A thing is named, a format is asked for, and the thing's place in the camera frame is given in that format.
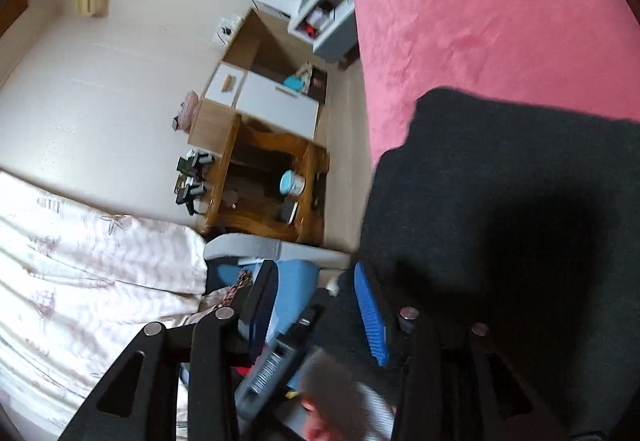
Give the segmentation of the person's right hand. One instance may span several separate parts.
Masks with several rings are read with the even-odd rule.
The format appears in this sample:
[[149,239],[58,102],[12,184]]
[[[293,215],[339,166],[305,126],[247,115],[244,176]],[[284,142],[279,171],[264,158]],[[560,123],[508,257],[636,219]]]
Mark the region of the person's right hand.
[[311,398],[302,398],[302,406],[306,412],[303,425],[303,438],[307,441],[344,441],[344,435],[332,425],[320,412]]

